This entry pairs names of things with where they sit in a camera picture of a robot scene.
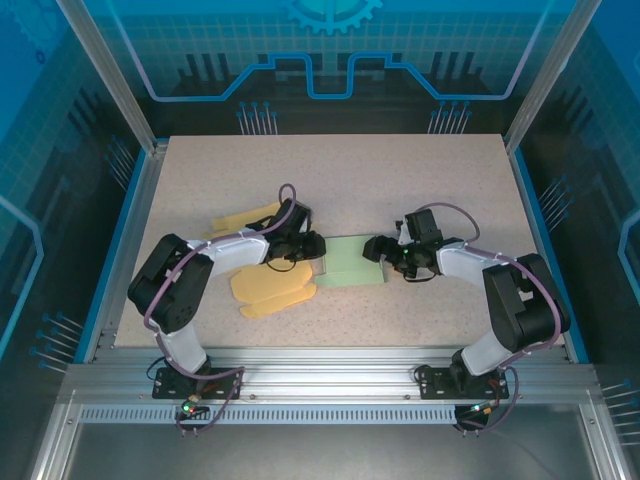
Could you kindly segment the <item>yellow paper box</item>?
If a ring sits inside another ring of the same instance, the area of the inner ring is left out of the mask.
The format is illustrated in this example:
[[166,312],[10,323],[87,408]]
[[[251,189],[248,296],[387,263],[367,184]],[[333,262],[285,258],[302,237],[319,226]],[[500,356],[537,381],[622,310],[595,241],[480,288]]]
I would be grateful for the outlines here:
[[[231,226],[237,226],[240,220],[255,220],[257,230],[263,229],[270,219],[258,220],[258,214],[275,215],[276,223],[283,217],[291,204],[284,200],[279,209],[276,204],[261,207],[257,210],[225,217],[213,221],[217,229],[214,240],[233,234]],[[266,247],[264,258],[257,265],[243,265],[231,269],[230,286],[234,298],[242,303],[240,313],[252,319],[257,319],[282,311],[289,306],[305,302],[316,293],[312,284],[313,270],[307,260],[285,260],[276,258]]]

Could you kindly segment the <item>blue table edge strip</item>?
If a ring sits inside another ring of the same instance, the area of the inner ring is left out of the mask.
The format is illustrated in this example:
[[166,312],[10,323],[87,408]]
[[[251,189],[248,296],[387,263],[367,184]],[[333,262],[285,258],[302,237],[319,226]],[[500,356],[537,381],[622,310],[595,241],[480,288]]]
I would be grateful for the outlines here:
[[543,218],[542,209],[538,201],[538,195],[535,192],[531,175],[520,148],[517,148],[513,153],[511,153],[509,158],[534,239],[534,244],[538,252],[547,261],[551,275],[556,282],[560,297],[566,306],[567,315],[571,320],[569,330],[564,333],[568,357],[574,363],[588,364],[590,362],[590,358],[576,320],[570,296],[557,261],[557,256],[552,246],[549,230]]
[[120,247],[122,236],[124,234],[125,224],[129,217],[129,212],[133,203],[134,195],[137,190],[139,179],[142,170],[146,164],[147,154],[144,150],[141,150],[136,158],[132,178],[129,186],[127,187],[123,204],[120,209],[120,213],[114,227],[113,235],[107,250],[103,268],[98,279],[95,293],[93,295],[90,308],[87,314],[87,318],[84,323],[84,327],[80,336],[78,346],[76,347],[75,354],[72,362],[74,364],[85,363],[87,354],[90,350],[91,338],[97,329],[97,322],[99,316],[99,310],[104,301],[109,278],[114,268],[116,261],[116,254]]

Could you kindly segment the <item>aluminium mounting rail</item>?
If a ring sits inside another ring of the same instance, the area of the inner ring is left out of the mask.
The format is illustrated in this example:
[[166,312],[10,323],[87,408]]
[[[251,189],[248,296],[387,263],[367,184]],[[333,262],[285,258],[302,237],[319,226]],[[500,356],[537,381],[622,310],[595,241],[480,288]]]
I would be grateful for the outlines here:
[[[243,366],[244,404],[417,404],[413,371],[446,367],[445,347],[211,348],[219,368]],[[159,354],[151,348],[100,349],[94,362],[66,370],[58,403],[149,404],[145,371]],[[603,395],[594,366],[572,363],[563,347],[537,351],[515,362],[519,403],[581,405]]]

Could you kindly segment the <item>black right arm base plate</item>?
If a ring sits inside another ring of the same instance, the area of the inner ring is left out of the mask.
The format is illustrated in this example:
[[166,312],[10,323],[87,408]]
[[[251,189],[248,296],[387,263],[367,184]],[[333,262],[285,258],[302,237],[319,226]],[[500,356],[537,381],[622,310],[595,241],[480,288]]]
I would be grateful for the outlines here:
[[456,377],[449,368],[422,365],[414,370],[422,400],[503,400],[510,397],[505,374]]

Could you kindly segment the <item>aluminium frame post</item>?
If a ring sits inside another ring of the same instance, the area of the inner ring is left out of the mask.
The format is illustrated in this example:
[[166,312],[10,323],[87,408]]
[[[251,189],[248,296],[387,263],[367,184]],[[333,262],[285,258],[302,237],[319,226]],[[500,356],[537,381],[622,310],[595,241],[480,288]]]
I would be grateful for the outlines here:
[[155,155],[159,141],[83,0],[55,1],[136,140],[147,154]]
[[505,150],[515,154],[555,82],[589,26],[602,0],[576,0],[505,137]]

